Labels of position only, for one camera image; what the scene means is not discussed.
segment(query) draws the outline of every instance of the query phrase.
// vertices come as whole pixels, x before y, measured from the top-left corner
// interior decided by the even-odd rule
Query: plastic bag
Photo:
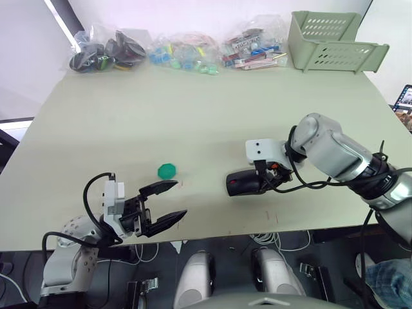
[[[159,37],[149,49],[149,60],[177,70],[218,74],[218,45],[202,33],[184,33]]]
[[[286,66],[287,35],[279,15],[256,16],[239,26],[222,44],[222,65],[243,70]]]
[[[92,26],[89,32],[80,31],[74,36],[77,46],[69,61],[76,72],[107,71],[111,68],[128,71],[146,58],[144,48],[123,30],[111,31],[102,26]]]

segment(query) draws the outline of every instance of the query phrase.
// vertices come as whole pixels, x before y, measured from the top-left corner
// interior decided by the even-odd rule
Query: robotic arm
[[[291,130],[287,142],[248,140],[246,154],[256,170],[227,176],[230,196],[262,194],[291,180],[309,160],[338,185],[347,185],[372,209],[382,228],[396,242],[412,241],[412,177],[387,162],[388,156],[370,153],[342,133],[338,122],[317,113],[307,115]],[[308,184],[301,187],[320,189]]]
[[[167,191],[177,183],[173,180],[156,182],[141,188],[138,196],[126,200],[124,183],[110,176],[104,188],[103,215],[98,225],[88,216],[79,216],[63,227],[63,234],[80,241],[57,238],[57,248],[44,267],[38,308],[86,308],[85,295],[97,265],[98,248],[112,245],[113,237],[154,236],[185,216],[187,211],[172,212],[152,223],[150,210],[145,208],[148,196]]]

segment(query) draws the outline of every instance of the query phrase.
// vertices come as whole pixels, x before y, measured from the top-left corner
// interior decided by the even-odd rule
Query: table
[[[412,165],[410,134],[363,73],[274,68],[212,77],[144,64],[132,73],[67,74],[0,175],[0,250],[40,249],[45,232],[85,214],[82,190],[96,174],[116,172],[132,197],[167,162],[180,184],[147,206],[154,220],[188,213],[155,237],[125,243],[360,225],[368,207],[347,188],[226,193],[226,175],[248,168],[246,140],[284,140],[310,112],[338,120],[373,152],[384,139],[390,162]],[[302,175],[326,178],[309,162]],[[89,192],[95,212],[103,188],[102,180]]]

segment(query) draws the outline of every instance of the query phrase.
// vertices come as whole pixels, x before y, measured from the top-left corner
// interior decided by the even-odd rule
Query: plastic crate
[[[361,20],[356,13],[292,12],[288,43],[295,67],[376,72],[389,45],[355,42]]]

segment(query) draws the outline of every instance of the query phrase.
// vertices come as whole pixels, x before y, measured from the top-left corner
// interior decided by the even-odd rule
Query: clear plastic bag
[[[286,24],[279,15],[258,15],[223,42],[222,65],[243,70],[286,66],[287,35]]]
[[[148,54],[150,62],[155,65],[210,75],[219,73],[218,45],[202,33],[159,37]]]
[[[111,68],[128,71],[146,58],[146,52],[138,40],[123,30],[109,30],[93,25],[89,32],[80,31],[74,36],[77,45],[69,67],[76,72],[107,71]]]

